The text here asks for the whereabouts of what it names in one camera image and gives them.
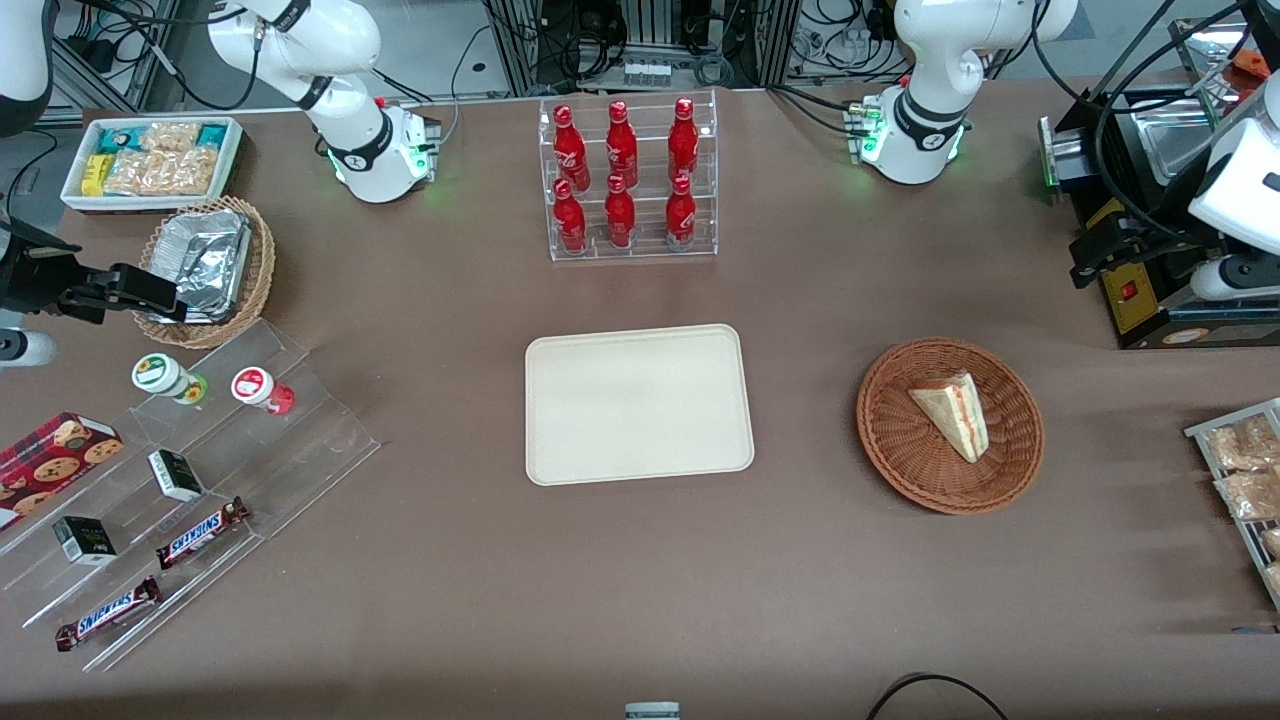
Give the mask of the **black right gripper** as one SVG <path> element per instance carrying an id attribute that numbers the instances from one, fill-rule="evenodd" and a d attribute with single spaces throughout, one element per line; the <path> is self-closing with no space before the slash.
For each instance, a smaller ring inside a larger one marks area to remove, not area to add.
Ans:
<path id="1" fill-rule="evenodd" d="M 67 243 L 31 224 L 4 224 L 8 245 L 1 260 L 3 307 L 19 314 L 69 316 L 100 325 L 114 307 L 100 273 L 79 264 L 82 247 Z M 111 265 L 111 295 L 129 302 L 134 316 L 154 324 L 187 323 L 188 305 L 177 286 L 151 272 L 129 264 Z M 163 310 L 154 306 L 174 306 Z"/>

